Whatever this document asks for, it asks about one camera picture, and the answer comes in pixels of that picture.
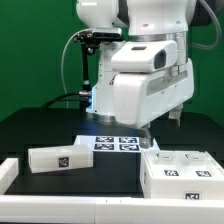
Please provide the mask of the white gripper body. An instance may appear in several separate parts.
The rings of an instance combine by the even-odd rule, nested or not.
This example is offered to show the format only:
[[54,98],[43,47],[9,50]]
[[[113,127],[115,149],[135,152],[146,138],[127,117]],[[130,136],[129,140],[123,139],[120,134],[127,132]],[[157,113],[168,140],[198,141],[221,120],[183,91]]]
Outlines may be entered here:
[[127,42],[112,57],[118,123],[141,128],[192,97],[192,62],[179,65],[178,53],[173,40]]

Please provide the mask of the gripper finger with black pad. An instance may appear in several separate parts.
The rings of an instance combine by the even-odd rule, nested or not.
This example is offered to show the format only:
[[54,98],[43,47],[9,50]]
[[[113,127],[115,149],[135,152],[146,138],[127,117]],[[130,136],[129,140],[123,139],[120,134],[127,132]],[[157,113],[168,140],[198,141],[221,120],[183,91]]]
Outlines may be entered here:
[[149,125],[145,125],[141,128],[140,146],[144,149],[149,149],[152,146],[152,138]]
[[183,105],[179,104],[169,111],[168,126],[170,129],[178,129],[180,127],[180,119],[182,114]]

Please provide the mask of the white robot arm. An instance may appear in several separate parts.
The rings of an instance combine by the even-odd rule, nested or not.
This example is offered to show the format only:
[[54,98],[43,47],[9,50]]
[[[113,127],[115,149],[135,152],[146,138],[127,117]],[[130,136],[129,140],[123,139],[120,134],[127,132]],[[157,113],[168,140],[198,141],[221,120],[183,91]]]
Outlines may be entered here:
[[222,11],[224,0],[78,0],[83,54],[100,52],[88,115],[135,129],[151,147],[150,123],[165,113],[179,121],[194,92],[189,28],[220,32]]

